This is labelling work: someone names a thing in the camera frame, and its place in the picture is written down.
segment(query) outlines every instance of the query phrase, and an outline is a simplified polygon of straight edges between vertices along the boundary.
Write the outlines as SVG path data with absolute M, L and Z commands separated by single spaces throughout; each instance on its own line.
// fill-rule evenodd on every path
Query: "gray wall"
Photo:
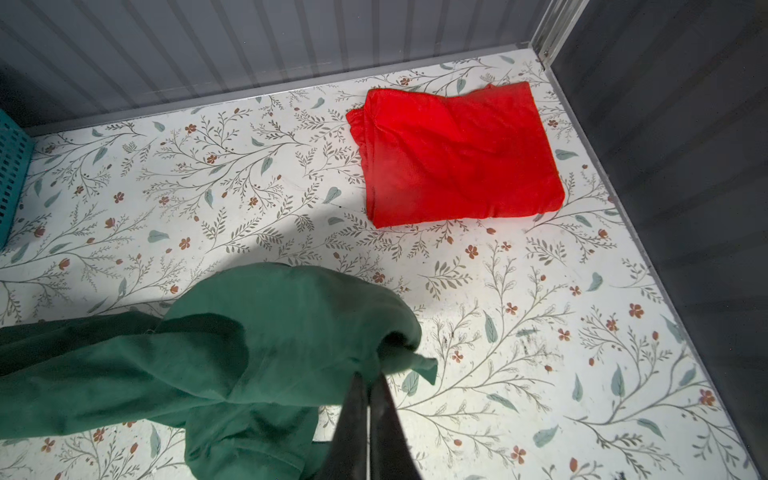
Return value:
M 547 0 L 4 0 L 22 127 L 529 41 Z
M 553 71 L 765 475 L 768 31 L 759 18 L 755 2 L 591 0 Z

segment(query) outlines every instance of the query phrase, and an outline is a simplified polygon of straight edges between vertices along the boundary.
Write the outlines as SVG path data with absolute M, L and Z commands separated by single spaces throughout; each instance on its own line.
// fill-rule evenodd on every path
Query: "green cloth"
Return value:
M 68 435 L 137 419 L 187 430 L 200 479 L 309 478 L 317 407 L 360 372 L 437 364 L 388 289 L 316 266 L 218 273 L 164 319 L 139 312 L 0 329 L 0 439 Z

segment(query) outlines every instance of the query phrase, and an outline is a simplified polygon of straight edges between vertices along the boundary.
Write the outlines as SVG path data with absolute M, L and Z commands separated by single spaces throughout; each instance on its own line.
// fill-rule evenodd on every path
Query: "teal plastic basket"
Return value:
M 0 248 L 5 247 L 35 141 L 0 110 Z

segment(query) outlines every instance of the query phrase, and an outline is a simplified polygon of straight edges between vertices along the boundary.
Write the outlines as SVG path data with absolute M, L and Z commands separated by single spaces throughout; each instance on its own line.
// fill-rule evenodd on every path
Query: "red towel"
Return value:
M 375 89 L 346 118 L 376 227 L 527 217 L 563 204 L 527 82 L 451 98 Z

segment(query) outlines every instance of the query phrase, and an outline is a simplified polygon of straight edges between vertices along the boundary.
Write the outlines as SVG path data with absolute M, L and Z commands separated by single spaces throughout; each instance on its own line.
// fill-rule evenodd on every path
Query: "white floral surface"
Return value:
M 375 230 L 344 114 L 374 87 L 516 81 L 533 87 L 562 210 Z M 161 316 L 229 266 L 322 265 L 419 316 L 438 381 L 391 385 L 425 479 L 756 478 L 530 50 L 37 141 L 0 255 L 4 326 Z M 321 409 L 318 439 L 337 416 Z M 147 421 L 0 445 L 0 478 L 191 478 L 184 432 Z

